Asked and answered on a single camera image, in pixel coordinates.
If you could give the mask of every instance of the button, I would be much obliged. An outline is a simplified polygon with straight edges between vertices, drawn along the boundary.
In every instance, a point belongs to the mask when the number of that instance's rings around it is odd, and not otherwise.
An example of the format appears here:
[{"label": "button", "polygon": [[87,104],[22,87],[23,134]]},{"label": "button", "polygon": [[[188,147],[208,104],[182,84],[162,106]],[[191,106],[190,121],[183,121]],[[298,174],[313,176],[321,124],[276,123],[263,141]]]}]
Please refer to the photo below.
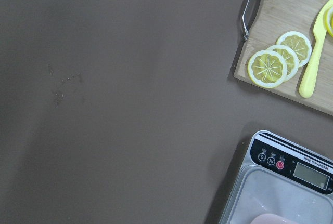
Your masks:
[{"label": "button", "polygon": [[272,156],[267,158],[267,164],[273,166],[275,164],[275,158]]},{"label": "button", "polygon": [[278,169],[283,169],[285,167],[285,164],[283,163],[283,161],[277,161],[276,162],[276,167]]},{"label": "button", "polygon": [[261,152],[261,153],[258,155],[258,160],[259,160],[260,162],[265,161],[265,160],[266,160],[266,154],[263,153],[263,152]]}]

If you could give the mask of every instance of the lemon slice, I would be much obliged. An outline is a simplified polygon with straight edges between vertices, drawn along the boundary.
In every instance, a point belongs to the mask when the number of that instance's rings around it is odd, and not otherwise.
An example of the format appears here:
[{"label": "lemon slice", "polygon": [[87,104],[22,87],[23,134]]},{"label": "lemon slice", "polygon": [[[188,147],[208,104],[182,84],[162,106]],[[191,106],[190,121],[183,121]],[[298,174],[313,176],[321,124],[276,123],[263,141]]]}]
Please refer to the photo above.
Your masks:
[{"label": "lemon slice", "polygon": [[284,45],[273,45],[267,48],[267,50],[272,50],[280,54],[287,63],[287,76],[285,81],[290,80],[298,71],[298,57],[296,53],[288,46]]},{"label": "lemon slice", "polygon": [[275,51],[258,51],[248,61],[248,74],[256,85],[274,88],[286,79],[287,64]]},{"label": "lemon slice", "polygon": [[333,37],[333,7],[330,7],[324,14],[324,24],[329,35]]},{"label": "lemon slice", "polygon": [[287,32],[277,40],[276,44],[289,46],[298,57],[299,67],[308,63],[312,47],[309,39],[304,34],[296,31]]}]

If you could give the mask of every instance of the metal handle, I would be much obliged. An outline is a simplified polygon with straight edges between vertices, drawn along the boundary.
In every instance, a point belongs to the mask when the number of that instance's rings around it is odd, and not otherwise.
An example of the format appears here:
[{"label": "metal handle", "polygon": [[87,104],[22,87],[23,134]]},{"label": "metal handle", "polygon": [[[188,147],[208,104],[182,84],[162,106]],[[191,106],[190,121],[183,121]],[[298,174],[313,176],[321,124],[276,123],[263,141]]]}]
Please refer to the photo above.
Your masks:
[{"label": "metal handle", "polygon": [[247,41],[248,38],[249,38],[249,30],[247,29],[247,26],[245,25],[245,13],[246,13],[246,10],[248,8],[249,2],[250,2],[250,0],[248,0],[246,2],[246,6],[244,8],[244,11],[243,11],[243,14],[242,14],[242,17],[241,17],[241,19],[243,21],[243,30],[244,30],[243,40],[244,40],[244,42]]}]

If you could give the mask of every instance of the gray table surface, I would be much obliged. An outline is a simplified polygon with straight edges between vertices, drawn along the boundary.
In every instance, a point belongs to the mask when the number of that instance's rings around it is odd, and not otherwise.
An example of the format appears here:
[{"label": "gray table surface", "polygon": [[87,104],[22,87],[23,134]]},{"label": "gray table surface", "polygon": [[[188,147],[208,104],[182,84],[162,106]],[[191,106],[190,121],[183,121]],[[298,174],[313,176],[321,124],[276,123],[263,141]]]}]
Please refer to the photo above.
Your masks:
[{"label": "gray table surface", "polygon": [[0,223],[216,223],[260,129],[333,158],[331,116],[233,78],[244,1],[1,0]]}]

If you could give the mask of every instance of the kitchen scale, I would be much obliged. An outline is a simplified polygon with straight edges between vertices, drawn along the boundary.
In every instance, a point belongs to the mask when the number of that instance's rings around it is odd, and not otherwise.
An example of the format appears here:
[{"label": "kitchen scale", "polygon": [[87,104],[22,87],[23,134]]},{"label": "kitchen scale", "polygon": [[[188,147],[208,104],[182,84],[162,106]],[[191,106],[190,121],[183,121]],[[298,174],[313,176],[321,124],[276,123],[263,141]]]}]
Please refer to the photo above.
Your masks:
[{"label": "kitchen scale", "polygon": [[219,224],[332,224],[333,161],[269,131],[252,138]]}]

